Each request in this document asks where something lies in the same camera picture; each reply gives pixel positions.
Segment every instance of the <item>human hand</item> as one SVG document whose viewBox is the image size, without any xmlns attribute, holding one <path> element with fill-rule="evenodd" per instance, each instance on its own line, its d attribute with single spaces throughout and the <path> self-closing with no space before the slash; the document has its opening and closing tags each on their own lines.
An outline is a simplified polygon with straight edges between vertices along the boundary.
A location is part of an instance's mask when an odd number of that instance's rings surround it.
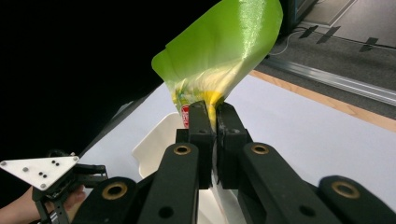
<svg viewBox="0 0 396 224">
<path fill-rule="evenodd" d="M 64 209 L 70 211 L 76 204 L 85 200 L 84 186 L 69 193 L 64 202 Z M 20 198 L 0 209 L 0 223 L 18 224 L 31 223 L 40 219 L 35 202 L 32 200 L 33 187 L 30 187 Z M 54 209 L 51 202 L 45 203 L 47 211 L 50 213 Z"/>
</svg>

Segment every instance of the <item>metal rail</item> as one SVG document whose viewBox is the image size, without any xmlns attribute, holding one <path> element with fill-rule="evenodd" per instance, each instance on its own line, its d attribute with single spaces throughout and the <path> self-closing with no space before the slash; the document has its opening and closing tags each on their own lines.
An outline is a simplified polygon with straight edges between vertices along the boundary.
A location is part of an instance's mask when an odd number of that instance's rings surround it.
<svg viewBox="0 0 396 224">
<path fill-rule="evenodd" d="M 333 86 L 344 91 L 350 91 L 385 104 L 396 105 L 396 91 L 377 87 L 375 85 L 360 82 L 355 79 L 340 77 L 332 73 L 318 70 L 316 68 L 280 60 L 277 58 L 266 58 L 262 61 L 262 64 L 287 72 L 292 72 L 294 75 L 307 77 L 323 84 Z"/>
</svg>

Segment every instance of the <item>white table surface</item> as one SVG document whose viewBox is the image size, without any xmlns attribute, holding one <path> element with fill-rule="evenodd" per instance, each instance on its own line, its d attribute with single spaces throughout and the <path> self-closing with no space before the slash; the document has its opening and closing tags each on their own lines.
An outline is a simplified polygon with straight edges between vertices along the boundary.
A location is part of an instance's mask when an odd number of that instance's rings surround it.
<svg viewBox="0 0 396 224">
<path fill-rule="evenodd" d="M 252 76 L 238 83 L 226 102 L 235 107 L 253 141 L 274 147 L 305 181 L 317 186 L 324 176 L 343 175 L 396 211 L 396 133 Z M 109 177 L 139 181 L 132 150 L 173 112 L 162 84 L 79 163 L 103 164 Z"/>
</svg>

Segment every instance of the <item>white triangular plate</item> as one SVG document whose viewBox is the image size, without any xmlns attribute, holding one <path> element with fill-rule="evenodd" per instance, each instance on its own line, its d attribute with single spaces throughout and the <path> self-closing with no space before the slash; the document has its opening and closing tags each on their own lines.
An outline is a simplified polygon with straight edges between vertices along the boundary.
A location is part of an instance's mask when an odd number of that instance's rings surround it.
<svg viewBox="0 0 396 224">
<path fill-rule="evenodd" d="M 79 157 L 50 157 L 1 161 L 0 167 L 40 190 L 46 190 L 69 171 Z"/>
</svg>

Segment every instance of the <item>green plastic bag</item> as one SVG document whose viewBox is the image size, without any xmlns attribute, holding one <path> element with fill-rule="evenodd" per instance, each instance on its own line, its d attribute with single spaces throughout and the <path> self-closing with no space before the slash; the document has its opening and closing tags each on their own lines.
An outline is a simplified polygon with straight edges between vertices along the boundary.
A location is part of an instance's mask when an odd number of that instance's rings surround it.
<svg viewBox="0 0 396 224">
<path fill-rule="evenodd" d="M 204 100 L 216 130 L 216 106 L 269 53 L 282 18 L 279 0 L 222 0 L 152 59 L 186 128 L 189 105 Z"/>
</svg>

